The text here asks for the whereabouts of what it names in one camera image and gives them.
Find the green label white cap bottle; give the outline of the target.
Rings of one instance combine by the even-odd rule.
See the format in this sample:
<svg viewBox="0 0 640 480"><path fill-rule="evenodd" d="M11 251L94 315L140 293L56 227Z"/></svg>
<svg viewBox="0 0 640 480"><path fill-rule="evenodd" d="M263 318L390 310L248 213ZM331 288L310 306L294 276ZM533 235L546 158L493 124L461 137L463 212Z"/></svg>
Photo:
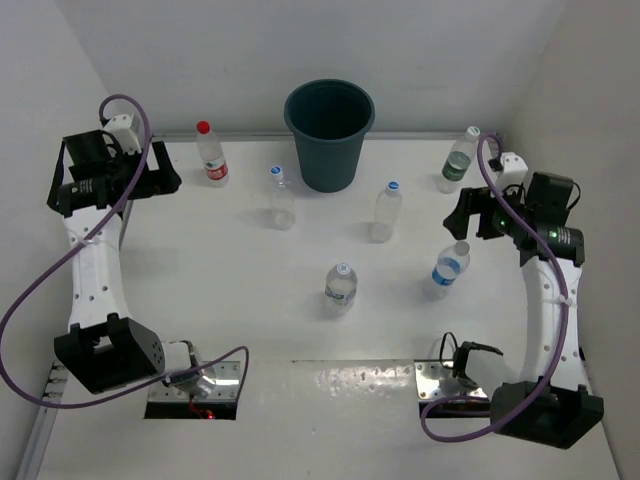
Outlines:
<svg viewBox="0 0 640 480"><path fill-rule="evenodd" d="M445 194L454 193L476 157L481 130L470 126L452 146L437 180L437 188Z"/></svg>

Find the red cap labelled bottle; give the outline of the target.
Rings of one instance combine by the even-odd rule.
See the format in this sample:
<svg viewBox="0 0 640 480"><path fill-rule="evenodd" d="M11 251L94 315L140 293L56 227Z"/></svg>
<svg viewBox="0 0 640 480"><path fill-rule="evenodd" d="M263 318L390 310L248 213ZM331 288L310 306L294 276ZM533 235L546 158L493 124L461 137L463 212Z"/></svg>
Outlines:
<svg viewBox="0 0 640 480"><path fill-rule="evenodd" d="M196 130L196 145L206 176L214 187L223 187L229 180L229 170L222 144L209 122L199 121Z"/></svg>

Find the blue label clear bottle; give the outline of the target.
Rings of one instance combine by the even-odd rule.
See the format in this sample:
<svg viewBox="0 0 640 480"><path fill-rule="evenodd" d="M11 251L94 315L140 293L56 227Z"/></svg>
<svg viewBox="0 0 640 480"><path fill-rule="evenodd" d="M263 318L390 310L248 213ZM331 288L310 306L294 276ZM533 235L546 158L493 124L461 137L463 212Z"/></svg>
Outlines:
<svg viewBox="0 0 640 480"><path fill-rule="evenodd" d="M426 297L429 300L444 298L469 264L470 246L466 241L457 241L442 250L430 276L425 280L423 290Z"/></svg>

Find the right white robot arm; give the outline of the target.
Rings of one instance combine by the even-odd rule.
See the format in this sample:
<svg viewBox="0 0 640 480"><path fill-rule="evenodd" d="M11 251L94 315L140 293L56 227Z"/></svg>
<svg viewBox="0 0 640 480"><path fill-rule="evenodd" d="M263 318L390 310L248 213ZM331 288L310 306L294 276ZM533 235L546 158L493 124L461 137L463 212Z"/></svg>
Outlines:
<svg viewBox="0 0 640 480"><path fill-rule="evenodd" d="M509 185L502 194L497 200L487 187L462 189L443 225L463 240L470 217L478 215L479 238L513 240L527 299L524 364L514 372L498 348L465 341L455 350L451 375L466 390L484 391L498 434L567 450L604 416L578 341L584 236L566 224L581 190L567 177L536 172L528 188Z"/></svg>

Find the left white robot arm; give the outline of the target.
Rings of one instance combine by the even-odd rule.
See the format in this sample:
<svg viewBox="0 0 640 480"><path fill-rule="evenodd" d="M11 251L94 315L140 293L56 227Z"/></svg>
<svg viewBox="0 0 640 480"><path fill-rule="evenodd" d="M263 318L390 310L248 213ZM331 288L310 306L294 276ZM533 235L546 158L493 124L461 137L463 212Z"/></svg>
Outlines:
<svg viewBox="0 0 640 480"><path fill-rule="evenodd" d="M216 387L212 368L199 369L188 340L163 342L136 322L126 303L120 268L126 223L117 202L141 151L125 151L117 137L92 130L63 139L47 204L63 218L71 247L73 303L68 331L54 340L57 359L91 393L160 376L186 394L205 399Z"/></svg>

